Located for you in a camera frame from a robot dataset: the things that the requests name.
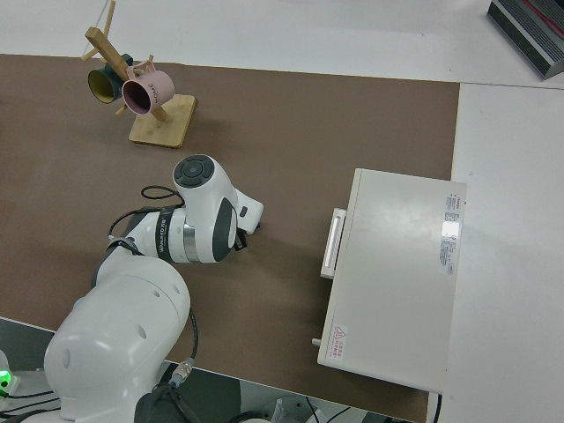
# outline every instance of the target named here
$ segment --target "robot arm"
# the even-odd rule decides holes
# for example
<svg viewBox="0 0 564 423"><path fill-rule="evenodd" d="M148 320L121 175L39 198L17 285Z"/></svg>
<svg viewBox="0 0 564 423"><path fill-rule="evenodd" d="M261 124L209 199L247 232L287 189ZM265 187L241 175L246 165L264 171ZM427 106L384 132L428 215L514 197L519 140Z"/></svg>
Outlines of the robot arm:
<svg viewBox="0 0 564 423"><path fill-rule="evenodd" d="M234 246L237 229L252 234L263 205L236 189L213 158L181 160L174 185L185 207L146 213L127 234L146 255L174 263L216 263Z"/></svg>
<svg viewBox="0 0 564 423"><path fill-rule="evenodd" d="M168 262L219 262L237 228L252 234L258 226L263 205L237 190L216 160L190 156L173 175L185 206L138 213L128 233L110 243L94 288L45 354L61 411L26 423L132 423L189 316L188 289Z"/></svg>

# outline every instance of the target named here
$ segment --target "wooden base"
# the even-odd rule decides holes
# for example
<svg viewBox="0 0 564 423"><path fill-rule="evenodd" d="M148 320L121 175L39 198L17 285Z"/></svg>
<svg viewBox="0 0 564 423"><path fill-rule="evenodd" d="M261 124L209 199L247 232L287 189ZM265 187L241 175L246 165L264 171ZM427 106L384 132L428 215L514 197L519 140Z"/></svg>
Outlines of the wooden base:
<svg viewBox="0 0 564 423"><path fill-rule="evenodd" d="M151 114L137 115L131 128L130 140L161 147L182 147L195 106L194 96L175 94L162 106L168 114L167 121L160 122Z"/></svg>

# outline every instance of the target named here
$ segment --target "brown mat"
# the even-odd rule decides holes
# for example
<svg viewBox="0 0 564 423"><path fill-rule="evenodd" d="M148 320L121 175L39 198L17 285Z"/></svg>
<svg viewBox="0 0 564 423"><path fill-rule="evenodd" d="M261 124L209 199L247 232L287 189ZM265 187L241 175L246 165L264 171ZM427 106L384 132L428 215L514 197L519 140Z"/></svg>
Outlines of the brown mat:
<svg viewBox="0 0 564 423"><path fill-rule="evenodd" d="M162 64L198 100L171 150L128 141L133 115L90 94L94 67L0 56L0 315L56 329L88 292L109 224L146 204L145 185L173 186L178 160L206 153L264 215L248 249L176 266L200 325L197 365L424 421L426 392L320 366L311 338L330 294L319 277L330 217L354 168L449 179L458 84ZM190 348L185 330L170 358Z"/></svg>

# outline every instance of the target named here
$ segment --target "warning label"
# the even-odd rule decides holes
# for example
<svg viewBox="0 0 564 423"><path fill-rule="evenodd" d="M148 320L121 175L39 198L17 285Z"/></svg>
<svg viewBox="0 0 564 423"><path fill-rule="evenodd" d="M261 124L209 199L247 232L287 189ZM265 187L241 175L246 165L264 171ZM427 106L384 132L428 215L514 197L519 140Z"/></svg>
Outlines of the warning label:
<svg viewBox="0 0 564 423"><path fill-rule="evenodd" d="M333 360L342 360L345 353L345 341L348 329L341 324L333 324L331 333L329 357Z"/></svg>
<svg viewBox="0 0 564 423"><path fill-rule="evenodd" d="M452 275L456 270L457 250L462 229L462 205L463 199L457 194L451 194L445 202L439 252L439 271L445 275Z"/></svg>

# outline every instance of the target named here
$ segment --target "mug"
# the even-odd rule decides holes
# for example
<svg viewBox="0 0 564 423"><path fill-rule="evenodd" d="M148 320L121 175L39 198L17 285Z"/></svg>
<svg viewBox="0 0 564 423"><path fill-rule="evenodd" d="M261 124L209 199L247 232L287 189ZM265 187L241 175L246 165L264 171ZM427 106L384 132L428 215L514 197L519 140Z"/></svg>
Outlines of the mug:
<svg viewBox="0 0 564 423"><path fill-rule="evenodd" d="M136 68L147 67L147 72L135 74ZM133 113L146 115L174 97L173 80L162 70L155 70L150 60L127 68L130 77L123 84L123 100Z"/></svg>
<svg viewBox="0 0 564 423"><path fill-rule="evenodd" d="M130 55L122 55L122 57L129 66L133 64ZM88 73L88 86L94 97L102 103L109 104L122 97L123 81L109 64Z"/></svg>

